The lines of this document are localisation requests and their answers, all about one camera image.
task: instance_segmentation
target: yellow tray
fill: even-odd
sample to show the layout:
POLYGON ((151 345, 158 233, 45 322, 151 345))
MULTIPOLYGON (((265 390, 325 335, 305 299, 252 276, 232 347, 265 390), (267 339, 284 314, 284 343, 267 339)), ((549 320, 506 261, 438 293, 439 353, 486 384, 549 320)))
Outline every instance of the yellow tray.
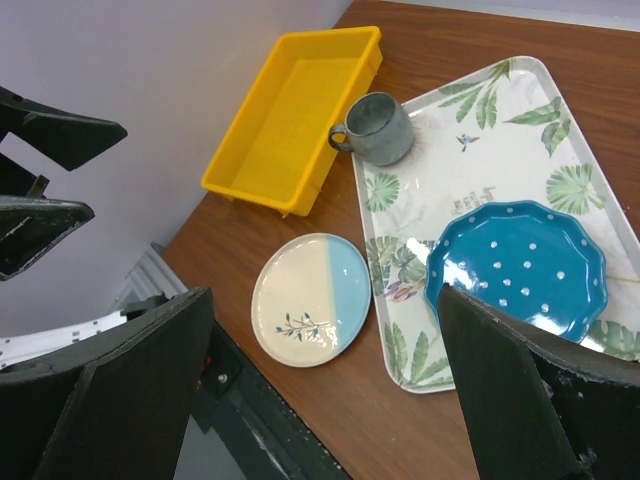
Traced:
POLYGON ((231 198, 308 215, 336 156, 332 124, 364 95, 382 62, 378 27, 281 36, 202 186, 231 198))

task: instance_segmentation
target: wood grain surface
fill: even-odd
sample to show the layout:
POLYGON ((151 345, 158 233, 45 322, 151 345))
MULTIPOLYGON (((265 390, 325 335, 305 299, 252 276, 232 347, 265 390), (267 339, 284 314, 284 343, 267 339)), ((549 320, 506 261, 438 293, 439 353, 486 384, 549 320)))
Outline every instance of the wood grain surface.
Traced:
MULTIPOLYGON (((639 34, 356 1, 337 26, 360 25, 382 30, 384 60, 371 89, 400 101, 506 57, 541 59, 638 232, 639 34)), ((373 307, 362 333, 329 364, 290 368, 261 350, 251 328, 254 282, 280 246, 309 232, 341 235, 364 254, 345 154, 336 158, 308 217, 283 219, 267 208, 208 194, 164 258, 188 286, 213 288, 218 321, 352 476, 478 478, 456 393, 414 395, 392 382, 373 307)))

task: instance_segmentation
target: cup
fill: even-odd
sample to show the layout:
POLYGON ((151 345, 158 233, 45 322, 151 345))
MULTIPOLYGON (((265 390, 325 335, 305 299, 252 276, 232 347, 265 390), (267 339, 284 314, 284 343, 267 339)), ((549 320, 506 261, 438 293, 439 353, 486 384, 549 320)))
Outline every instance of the cup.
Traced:
POLYGON ((336 150, 353 152, 358 160, 378 167, 400 160, 413 143, 409 115, 391 95, 368 93, 354 103, 345 123, 329 130, 329 144, 336 150), (336 133, 348 142, 336 142, 336 133))

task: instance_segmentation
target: plate rim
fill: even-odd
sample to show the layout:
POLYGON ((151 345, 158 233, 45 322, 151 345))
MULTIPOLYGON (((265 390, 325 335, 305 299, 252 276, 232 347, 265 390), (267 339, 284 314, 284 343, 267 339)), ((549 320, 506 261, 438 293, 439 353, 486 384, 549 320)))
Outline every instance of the plate rim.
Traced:
POLYGON ((256 340, 258 341, 258 343, 260 344, 260 347, 262 347, 262 350, 269 355, 271 358, 273 358, 274 360, 290 366, 290 367, 296 367, 296 368, 311 368, 311 367, 317 367, 318 365, 323 365, 327 362, 330 362, 331 360, 333 360, 334 358, 336 358, 338 355, 340 355, 342 352, 344 352, 347 348, 349 348, 349 346, 353 343, 353 341, 356 339, 356 337, 358 336, 358 334, 360 333, 360 331, 362 330, 362 327, 364 326, 367 317, 369 315, 369 310, 371 309, 371 295, 372 295, 372 291, 371 291, 371 281, 370 281, 370 276, 369 276, 369 267, 367 265, 366 260, 364 259, 362 253, 360 253, 360 250, 358 250, 358 248, 351 243, 349 240, 347 240, 344 237, 341 237, 339 235, 335 235, 333 233, 325 233, 325 232, 313 232, 313 233, 306 233, 304 235, 299 235, 295 238, 292 238, 291 240, 289 240, 287 243, 285 243, 284 245, 282 245, 280 248, 278 248, 278 250, 275 251, 275 253, 273 253, 273 255, 271 255, 269 257, 269 259, 264 263, 262 269, 260 270, 260 273, 258 274, 258 278, 255 281, 255 284, 253 286, 253 293, 251 294, 251 327, 253 328, 253 335, 255 336, 256 340), (354 252, 354 254, 357 255, 358 259, 359 259, 359 263, 362 265, 363 267, 363 272, 366 278, 366 301, 365 301, 365 305, 367 306, 363 315, 362 315, 362 319, 358 320, 357 322, 357 326, 356 329, 353 333, 353 335, 351 336, 351 338, 345 343, 345 345, 340 348, 340 349, 336 349, 332 355, 330 355, 329 357, 327 357, 326 359, 323 359, 319 362, 295 362, 295 361, 290 361, 287 358, 282 357, 281 355, 279 355, 279 353, 275 350, 273 350, 271 347, 269 347, 263 340, 262 335, 258 334, 258 329, 256 328, 256 324, 257 324, 257 320, 256 320, 256 316, 254 315, 255 312, 255 308, 257 305, 257 294, 258 294, 258 288, 259 285, 261 284, 262 280, 264 279, 264 275, 266 274, 268 267, 270 267, 271 265, 273 265, 273 261, 275 258, 277 258, 278 256, 282 255, 282 253, 288 248, 290 247, 290 245, 300 242, 303 239, 308 239, 310 237, 328 237, 330 240, 334 239, 337 240, 343 244, 345 244, 350 250, 352 250, 354 252))
POLYGON ((515 201, 515 202, 487 202, 487 203, 485 203, 483 205, 480 205, 477 208, 474 208, 472 211, 467 212, 464 215, 461 215, 461 216, 451 220, 447 224, 447 226, 444 228, 442 233, 440 234, 440 238, 438 238, 435 246, 433 247, 433 250, 431 250, 431 252, 429 253, 429 256, 427 257, 427 263, 426 263, 427 279, 426 279, 424 290, 423 290, 424 299, 426 300, 426 302, 429 304, 429 306, 433 310, 433 313, 434 313, 434 315, 436 317, 436 320, 438 321, 438 323, 440 323, 440 316, 438 315, 437 304, 434 305, 433 302, 431 301, 431 299, 429 298, 429 296, 427 295, 427 289, 429 288, 429 283, 430 283, 431 278, 432 278, 429 273, 431 272, 433 254, 436 252, 436 250, 438 250, 438 248, 441 247, 441 245, 443 245, 443 239, 449 234, 449 231, 453 228, 453 226, 455 226, 458 223, 463 222, 465 219, 468 219, 469 217, 477 215, 478 212, 482 211, 485 208, 500 208, 500 207, 509 208, 509 207, 516 207, 516 206, 527 206, 527 207, 537 208, 537 209, 541 210, 542 212, 546 213, 547 215, 553 215, 554 217, 563 218, 563 219, 569 221, 569 223, 573 224, 573 226, 576 227, 577 231, 582 234, 584 239, 587 241, 587 245, 589 245, 595 251, 596 255, 598 256, 598 258, 600 260, 600 270, 599 270, 600 279, 599 279, 599 282, 600 282, 601 289, 602 289, 602 303, 600 304, 600 306, 598 308, 594 309, 593 313, 591 314, 592 318, 590 319, 589 322, 587 322, 587 324, 586 324, 587 328, 585 329, 584 334, 581 336, 581 338, 579 340, 574 342, 574 343, 580 344, 580 342, 584 339, 584 337, 587 336, 587 334, 589 332, 589 328, 591 328, 591 325, 593 325, 593 322, 595 322, 595 320, 597 319, 598 315, 600 315, 604 311, 604 309, 607 307, 607 305, 609 304, 609 289, 607 287, 607 275, 606 275, 606 272, 607 272, 607 259, 606 259, 605 255, 604 255, 604 252, 602 251, 602 249, 598 246, 598 244, 596 244, 593 241, 591 236, 586 232, 586 230, 584 229, 584 227, 578 221, 577 218, 575 218, 572 215, 569 215, 569 214, 566 214, 566 213, 562 213, 562 212, 558 212, 557 210, 553 210, 553 209, 551 209, 549 207, 546 207, 546 206, 542 205, 539 202, 536 202, 535 200, 518 200, 518 201, 515 201))

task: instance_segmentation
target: floral tray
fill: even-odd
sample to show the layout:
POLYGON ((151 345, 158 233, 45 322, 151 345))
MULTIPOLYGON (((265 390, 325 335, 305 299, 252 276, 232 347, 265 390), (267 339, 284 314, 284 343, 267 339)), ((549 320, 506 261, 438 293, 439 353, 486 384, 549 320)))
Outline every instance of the floral tray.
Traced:
POLYGON ((582 345, 640 359, 640 243, 544 64, 503 60, 404 108, 416 137, 407 156, 353 162, 391 378, 414 393, 455 387, 422 295, 425 257, 451 220, 492 201, 535 200, 580 221, 605 253, 609 288, 582 345))

